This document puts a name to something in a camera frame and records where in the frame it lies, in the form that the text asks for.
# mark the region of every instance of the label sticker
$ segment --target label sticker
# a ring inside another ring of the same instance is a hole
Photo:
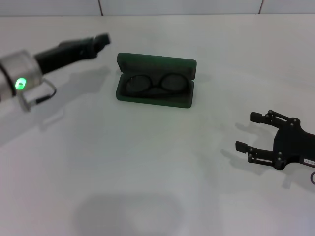
[[[305,164],[308,164],[308,165],[315,166],[315,161],[310,161],[310,160],[308,160],[308,159],[304,159],[304,163],[305,163]]]

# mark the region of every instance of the white wall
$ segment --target white wall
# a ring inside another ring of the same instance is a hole
[[[0,0],[0,16],[100,15],[97,0]]]
[[[261,0],[101,0],[105,15],[258,13]]]
[[[315,0],[265,0],[261,13],[315,13]]]

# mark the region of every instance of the glasses lens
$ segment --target glasses lens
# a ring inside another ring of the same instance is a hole
[[[145,75],[136,75],[131,77],[126,85],[127,92],[142,92],[151,85],[150,78]]]
[[[170,91],[182,91],[187,86],[187,80],[182,75],[170,74],[164,77],[161,86]]]

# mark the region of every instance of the white table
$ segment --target white table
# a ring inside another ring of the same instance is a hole
[[[2,236],[310,236],[314,169],[250,164],[269,109],[315,133],[315,15],[0,19],[0,55],[109,32],[92,61],[47,76],[29,114],[0,104]],[[197,61],[190,109],[118,101],[119,52]]]

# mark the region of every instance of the eyeglass case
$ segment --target eyeglass case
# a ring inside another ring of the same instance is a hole
[[[160,56],[119,53],[118,66],[123,72],[116,90],[116,98],[120,101],[136,102],[160,106],[190,108],[197,62],[192,59],[168,58]],[[189,90],[185,93],[164,97],[135,97],[126,94],[126,84],[131,76],[146,74],[152,78],[163,74],[182,74],[189,81]]]

